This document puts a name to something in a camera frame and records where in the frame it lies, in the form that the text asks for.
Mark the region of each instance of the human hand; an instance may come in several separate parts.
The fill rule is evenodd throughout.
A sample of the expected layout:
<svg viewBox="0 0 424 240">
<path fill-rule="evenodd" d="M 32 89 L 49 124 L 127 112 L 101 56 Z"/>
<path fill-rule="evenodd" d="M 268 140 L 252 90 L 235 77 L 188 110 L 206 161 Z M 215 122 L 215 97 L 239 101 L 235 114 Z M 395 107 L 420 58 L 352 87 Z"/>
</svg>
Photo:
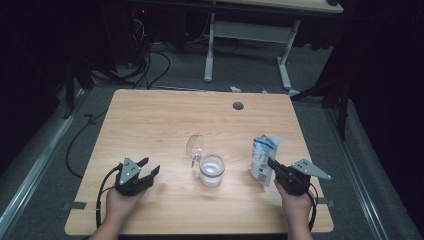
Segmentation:
<svg viewBox="0 0 424 240">
<path fill-rule="evenodd" d="M 134 211 L 146 190 L 135 196 L 124 196 L 111 188 L 106 196 L 106 216 L 102 225 L 93 233 L 90 240 L 115 240 L 127 217 Z"/>
<path fill-rule="evenodd" d="M 146 190 L 135 196 L 124 196 L 115 188 L 110 189 L 106 197 L 106 218 L 113 218 L 115 221 L 123 223 L 134 211 L 145 192 Z"/>
<path fill-rule="evenodd" d="M 309 231 L 309 212 L 312 202 L 305 193 L 300 196 L 290 195 L 281 184 L 274 179 L 274 184 L 282 198 L 282 206 L 289 227 L 289 239 L 312 239 Z"/>
</svg>

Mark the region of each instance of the desk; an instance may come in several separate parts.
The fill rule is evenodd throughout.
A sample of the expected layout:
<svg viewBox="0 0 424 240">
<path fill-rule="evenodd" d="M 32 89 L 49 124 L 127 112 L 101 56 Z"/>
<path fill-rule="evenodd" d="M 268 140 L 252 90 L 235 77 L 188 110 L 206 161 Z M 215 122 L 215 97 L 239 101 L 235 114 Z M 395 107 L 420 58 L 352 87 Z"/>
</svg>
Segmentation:
<svg viewBox="0 0 424 240">
<path fill-rule="evenodd" d="M 244 104 L 235 110 L 234 102 Z M 199 168 L 186 156 L 190 136 L 203 135 L 204 153 L 226 161 L 221 185 L 204 186 Z M 277 159 L 291 164 L 310 155 L 290 98 L 282 94 L 118 90 L 111 102 L 65 230 L 89 235 L 96 229 L 95 202 L 105 175 L 128 156 L 150 157 L 143 168 L 160 173 L 123 234 L 284 233 L 287 224 L 275 186 L 263 187 L 250 174 L 253 138 L 281 136 Z M 114 175 L 106 186 L 112 186 Z M 312 178 L 320 197 L 320 184 Z M 102 217 L 105 211 L 102 200 Z M 327 205 L 318 205 L 314 232 L 329 232 Z"/>
<path fill-rule="evenodd" d="M 301 11 L 319 11 L 328 13 L 341 13 L 340 5 L 330 6 L 325 0 L 218 0 L 216 2 L 250 4 L 262 7 L 289 8 Z M 277 64 L 280 71 L 281 81 L 285 89 L 291 89 L 291 83 L 286 69 L 286 61 L 298 31 L 300 20 L 296 19 L 292 26 L 266 26 L 257 24 L 234 23 L 227 21 L 215 21 L 215 13 L 211 14 L 209 27 L 209 48 L 206 57 L 205 82 L 212 81 L 213 72 L 213 45 L 215 37 L 236 38 L 254 41 L 284 43 L 284 49 Z"/>
</svg>

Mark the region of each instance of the black cable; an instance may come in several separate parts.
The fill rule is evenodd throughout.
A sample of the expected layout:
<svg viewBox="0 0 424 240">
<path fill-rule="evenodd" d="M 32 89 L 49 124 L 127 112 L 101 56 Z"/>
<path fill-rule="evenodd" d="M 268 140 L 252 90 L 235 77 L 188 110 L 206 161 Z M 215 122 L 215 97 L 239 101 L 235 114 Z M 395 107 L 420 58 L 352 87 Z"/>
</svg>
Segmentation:
<svg viewBox="0 0 424 240">
<path fill-rule="evenodd" d="M 315 188 L 315 186 L 312 185 L 312 183 L 311 183 L 311 186 L 315 189 L 316 198 L 314 199 L 309 192 L 306 192 L 306 194 L 308 195 L 309 199 L 312 202 L 312 215 L 311 215 L 311 220 L 309 220 L 309 230 L 310 231 L 312 231 L 312 228 L 314 227 L 315 217 L 317 215 L 317 204 L 318 204 L 318 191 Z"/>
<path fill-rule="evenodd" d="M 112 170 L 110 170 L 110 172 L 103 179 L 102 185 L 100 186 L 99 194 L 97 195 L 97 201 L 96 201 L 96 225 L 97 225 L 97 228 L 99 228 L 100 225 L 102 224 L 102 218 L 101 218 L 102 202 L 100 201 L 100 199 L 101 199 L 102 194 L 104 192 L 103 188 L 106 184 L 107 179 L 110 177 L 110 175 L 112 175 L 112 173 L 114 173 L 115 171 L 122 170 L 122 166 L 123 166 L 122 163 L 119 163 L 118 166 L 116 166 Z"/>
<path fill-rule="evenodd" d="M 150 90 L 150 88 L 152 87 L 153 83 L 155 83 L 163 75 L 165 75 L 168 72 L 168 70 L 169 70 L 169 68 L 171 66 L 171 60 L 165 54 L 160 53 L 160 52 L 157 52 L 156 54 L 162 55 L 164 58 L 166 58 L 166 60 L 168 60 L 168 66 L 166 67 L 165 71 L 161 75 L 159 75 L 159 77 L 155 78 L 150 84 L 147 85 L 147 90 Z"/>
<path fill-rule="evenodd" d="M 142 58 L 142 60 L 140 61 L 139 66 L 137 67 L 137 69 L 135 71 L 133 71 L 133 72 L 131 72 L 129 74 L 126 74 L 126 75 L 122 76 L 121 78 L 123 78 L 125 80 L 128 80 L 129 78 L 135 77 L 135 76 L 139 75 L 140 73 L 142 73 L 144 71 L 145 66 L 146 66 L 146 62 L 145 62 L 144 58 Z M 109 77 L 103 77 L 103 76 L 97 75 L 94 72 L 90 72 L 90 76 L 92 78 L 94 78 L 94 79 L 97 79 L 97 80 L 100 80 L 100 81 L 104 81 L 104 82 L 109 82 L 109 81 L 112 81 L 113 80 L 113 79 L 111 79 Z"/>
<path fill-rule="evenodd" d="M 144 79 L 146 79 L 146 81 L 147 81 L 147 72 L 149 72 L 149 70 L 150 70 L 150 63 L 151 63 L 151 58 L 150 58 L 150 48 L 149 48 L 149 50 L 147 51 L 147 58 L 148 58 L 148 61 L 147 61 L 147 68 L 144 70 L 144 73 L 143 73 L 143 75 L 135 82 L 135 84 L 134 84 L 134 86 L 133 86 L 133 89 L 135 89 L 135 88 L 140 88 L 141 87 L 141 85 L 143 84 L 143 82 L 144 82 Z"/>
<path fill-rule="evenodd" d="M 79 135 L 90 125 L 95 124 L 96 120 L 99 119 L 101 116 L 103 116 L 105 113 L 107 112 L 107 109 L 105 111 L 103 111 L 102 113 L 100 113 L 99 115 L 97 115 L 95 118 L 92 118 L 93 115 L 90 114 L 85 114 L 84 116 L 88 116 L 89 119 L 87 121 L 87 123 L 85 124 L 85 126 L 79 130 L 79 132 L 75 135 L 75 137 L 72 139 L 71 143 L 68 146 L 68 150 L 66 151 L 66 156 L 65 156 L 65 163 L 66 163 L 66 167 L 68 168 L 69 172 L 72 173 L 72 175 L 78 177 L 78 178 L 82 178 L 82 175 L 76 173 L 74 170 L 72 170 L 71 166 L 69 165 L 69 153 L 71 152 L 71 148 L 72 145 L 75 143 L 75 141 L 77 140 L 77 138 L 79 137 Z"/>
</svg>

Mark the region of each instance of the black wall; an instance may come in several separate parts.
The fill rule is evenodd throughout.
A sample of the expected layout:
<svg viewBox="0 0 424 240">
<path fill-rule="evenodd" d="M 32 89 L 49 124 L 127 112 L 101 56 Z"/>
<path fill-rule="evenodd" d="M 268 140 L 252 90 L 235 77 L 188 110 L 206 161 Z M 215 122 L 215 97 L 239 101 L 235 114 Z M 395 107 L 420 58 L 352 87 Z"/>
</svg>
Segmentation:
<svg viewBox="0 0 424 240">
<path fill-rule="evenodd" d="M 42 1 L 0 6 L 1 171 L 59 104 L 67 57 L 50 13 Z"/>
<path fill-rule="evenodd" d="M 359 1 L 318 84 L 348 75 L 350 97 L 379 160 L 424 235 L 424 2 Z"/>
</svg>

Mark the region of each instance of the white desk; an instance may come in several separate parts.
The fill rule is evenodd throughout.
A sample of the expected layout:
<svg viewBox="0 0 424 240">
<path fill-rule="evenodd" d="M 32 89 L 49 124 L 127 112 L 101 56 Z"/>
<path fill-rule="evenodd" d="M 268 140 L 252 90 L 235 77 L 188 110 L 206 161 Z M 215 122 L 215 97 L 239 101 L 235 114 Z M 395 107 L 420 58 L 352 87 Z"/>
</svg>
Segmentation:
<svg viewBox="0 0 424 240">
<path fill-rule="evenodd" d="M 239 3 L 293 9 L 300 11 L 316 11 L 325 13 L 342 13 L 340 5 L 331 6 L 325 0 L 217 0 L 215 2 Z M 205 82 L 212 81 L 213 73 L 213 45 L 215 37 L 236 38 L 244 40 L 285 43 L 281 55 L 277 57 L 281 81 L 285 89 L 291 89 L 291 83 L 286 69 L 286 61 L 298 31 L 300 20 L 295 20 L 290 27 L 275 27 L 257 24 L 215 21 L 215 14 L 211 14 L 209 31 L 209 48 L 206 56 Z"/>
</svg>

